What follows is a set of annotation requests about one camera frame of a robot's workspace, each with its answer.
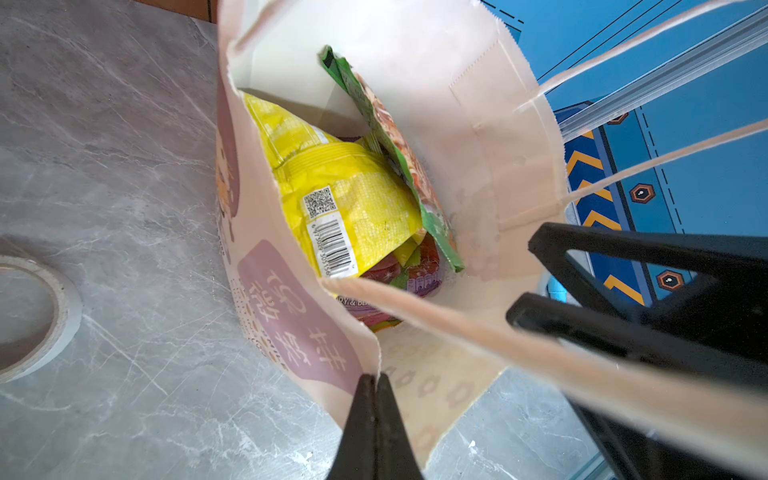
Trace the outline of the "yellow snack bag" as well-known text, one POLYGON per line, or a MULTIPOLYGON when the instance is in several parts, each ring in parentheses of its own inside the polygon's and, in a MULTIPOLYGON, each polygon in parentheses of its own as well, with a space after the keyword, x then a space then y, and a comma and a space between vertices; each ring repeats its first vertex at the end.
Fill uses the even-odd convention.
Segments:
POLYGON ((317 276, 359 277, 420 260, 421 211, 387 158, 252 94, 245 105, 278 185, 286 223, 317 276))

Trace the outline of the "green snack bag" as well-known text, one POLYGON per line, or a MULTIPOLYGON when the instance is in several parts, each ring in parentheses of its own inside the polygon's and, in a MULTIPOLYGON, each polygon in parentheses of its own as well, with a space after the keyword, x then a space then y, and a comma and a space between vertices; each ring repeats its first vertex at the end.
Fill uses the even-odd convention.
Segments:
POLYGON ((425 297, 442 283, 440 256, 433 237, 427 234, 403 265, 395 253, 389 254, 362 275, 363 278, 388 284, 425 297))

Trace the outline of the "white printed paper bag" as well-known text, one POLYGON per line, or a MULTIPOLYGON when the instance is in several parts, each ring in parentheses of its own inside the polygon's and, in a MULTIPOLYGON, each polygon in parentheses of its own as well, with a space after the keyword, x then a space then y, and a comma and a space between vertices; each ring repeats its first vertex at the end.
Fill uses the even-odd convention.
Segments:
POLYGON ((505 321, 544 273, 529 239, 542 223, 562 222, 571 198, 545 90, 481 3, 223 1, 218 52, 219 231, 241 325, 337 423, 359 377, 386 372, 424 467, 506 366, 568 394, 614 367, 505 321), (346 283, 400 314, 380 333, 319 282, 244 101, 253 92, 328 133, 363 134, 363 116, 321 67, 326 46, 349 60, 414 147, 465 262, 425 300, 346 283))

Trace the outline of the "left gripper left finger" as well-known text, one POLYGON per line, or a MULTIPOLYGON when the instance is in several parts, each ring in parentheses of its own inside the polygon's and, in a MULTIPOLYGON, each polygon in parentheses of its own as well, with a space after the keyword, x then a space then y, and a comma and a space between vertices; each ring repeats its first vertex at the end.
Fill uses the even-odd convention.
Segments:
POLYGON ((328 480, 376 476, 376 377, 360 377, 328 480))

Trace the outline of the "green white snack packet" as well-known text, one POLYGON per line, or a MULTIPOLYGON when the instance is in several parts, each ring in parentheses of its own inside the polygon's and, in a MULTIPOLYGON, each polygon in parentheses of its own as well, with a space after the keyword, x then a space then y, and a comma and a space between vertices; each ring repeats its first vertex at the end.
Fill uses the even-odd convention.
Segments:
POLYGON ((459 255, 454 230, 445 214, 429 177, 418 156, 399 130, 395 121, 371 87, 349 64, 336 55, 329 46, 319 54, 323 69, 351 97, 360 114, 367 121, 371 133, 384 154, 394 162, 401 177, 416 198, 422 223, 435 240, 452 269, 458 273, 465 269, 459 255))

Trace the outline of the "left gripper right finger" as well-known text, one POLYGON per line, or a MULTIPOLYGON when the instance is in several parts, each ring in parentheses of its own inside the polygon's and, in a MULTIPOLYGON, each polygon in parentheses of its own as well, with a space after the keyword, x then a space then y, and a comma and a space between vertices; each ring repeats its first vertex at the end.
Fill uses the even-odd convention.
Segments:
POLYGON ((382 373, 375 390, 375 478, 422 480, 389 377, 382 373))

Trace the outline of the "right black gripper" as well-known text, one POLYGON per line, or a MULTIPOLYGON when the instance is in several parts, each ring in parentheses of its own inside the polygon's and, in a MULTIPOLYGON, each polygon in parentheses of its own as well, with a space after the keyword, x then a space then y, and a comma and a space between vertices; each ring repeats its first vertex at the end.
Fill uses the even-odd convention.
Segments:
POLYGON ((528 250, 585 308, 525 293, 506 320, 621 358, 570 395, 621 478, 766 477, 765 237, 546 222, 528 250), (595 280, 571 250, 697 276, 644 306, 595 280))

